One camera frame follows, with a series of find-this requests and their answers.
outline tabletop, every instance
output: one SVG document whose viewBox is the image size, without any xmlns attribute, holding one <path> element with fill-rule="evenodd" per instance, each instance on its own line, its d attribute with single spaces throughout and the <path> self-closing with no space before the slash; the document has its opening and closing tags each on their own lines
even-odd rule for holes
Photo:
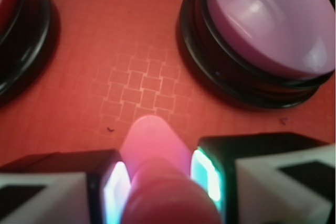
<svg viewBox="0 0 336 224">
<path fill-rule="evenodd" d="M 182 0 L 53 0 L 60 38 L 50 64 L 0 108 L 0 165 L 28 154 L 120 148 L 158 115 L 191 149 L 202 136 L 294 132 L 335 141 L 335 76 L 294 108 L 248 111 L 210 94 L 176 41 Z"/>
</svg>

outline led light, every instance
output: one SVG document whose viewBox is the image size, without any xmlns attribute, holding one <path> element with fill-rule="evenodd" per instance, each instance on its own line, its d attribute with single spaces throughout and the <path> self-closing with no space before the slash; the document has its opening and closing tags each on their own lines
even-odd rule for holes
<svg viewBox="0 0 336 224">
<path fill-rule="evenodd" d="M 129 191 L 130 177 L 123 162 L 117 162 L 104 187 L 105 223 L 118 224 Z"/>
<path fill-rule="evenodd" d="M 191 161 L 191 179 L 208 193 L 218 210 L 222 206 L 221 176 L 211 160 L 200 150 L 195 150 Z"/>
</svg>

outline purple button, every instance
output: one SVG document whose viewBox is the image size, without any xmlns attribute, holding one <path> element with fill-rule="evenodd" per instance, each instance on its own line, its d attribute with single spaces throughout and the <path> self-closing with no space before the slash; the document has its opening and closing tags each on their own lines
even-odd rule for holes
<svg viewBox="0 0 336 224">
<path fill-rule="evenodd" d="M 221 36 L 256 67 L 310 79 L 335 69 L 329 0 L 207 0 Z"/>
</svg>

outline small debris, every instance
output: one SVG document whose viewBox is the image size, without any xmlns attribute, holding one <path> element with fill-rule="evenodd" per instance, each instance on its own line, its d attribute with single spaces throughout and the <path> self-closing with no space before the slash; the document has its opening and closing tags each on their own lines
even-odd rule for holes
<svg viewBox="0 0 336 224">
<path fill-rule="evenodd" d="M 289 122 L 289 118 L 281 118 L 280 121 L 283 125 L 287 125 L 287 123 Z"/>
</svg>

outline orange surface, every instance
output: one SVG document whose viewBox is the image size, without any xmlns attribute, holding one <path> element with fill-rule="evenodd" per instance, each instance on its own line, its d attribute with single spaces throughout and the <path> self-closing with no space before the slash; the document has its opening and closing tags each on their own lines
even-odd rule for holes
<svg viewBox="0 0 336 224">
<path fill-rule="evenodd" d="M 290 131 L 335 141 L 334 75 L 295 108 L 240 110 L 209 94 L 182 62 L 175 35 L 182 0 L 54 2 L 59 46 L 40 78 L 0 108 L 0 164 L 27 154 L 119 148 L 146 114 L 167 120 L 191 149 L 201 136 L 219 134 Z"/>
</svg>

